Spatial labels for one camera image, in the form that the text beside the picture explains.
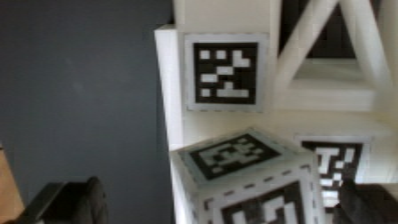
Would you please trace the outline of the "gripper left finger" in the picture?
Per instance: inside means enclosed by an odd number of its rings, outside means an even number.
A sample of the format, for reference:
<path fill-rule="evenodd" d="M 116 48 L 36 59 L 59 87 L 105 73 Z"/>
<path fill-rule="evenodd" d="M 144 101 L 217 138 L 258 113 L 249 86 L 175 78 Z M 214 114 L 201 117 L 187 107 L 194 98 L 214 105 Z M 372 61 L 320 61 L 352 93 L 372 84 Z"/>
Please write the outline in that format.
<path fill-rule="evenodd" d="M 107 194 L 100 178 L 50 183 L 11 224 L 109 224 Z"/>

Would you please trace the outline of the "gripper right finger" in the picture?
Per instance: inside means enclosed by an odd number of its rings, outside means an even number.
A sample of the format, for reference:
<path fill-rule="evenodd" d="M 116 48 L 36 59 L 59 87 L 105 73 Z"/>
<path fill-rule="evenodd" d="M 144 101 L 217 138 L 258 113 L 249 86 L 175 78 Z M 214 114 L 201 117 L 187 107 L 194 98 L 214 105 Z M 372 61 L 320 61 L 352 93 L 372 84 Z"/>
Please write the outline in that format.
<path fill-rule="evenodd" d="M 338 199 L 333 224 L 398 224 L 398 183 L 345 181 Z"/>

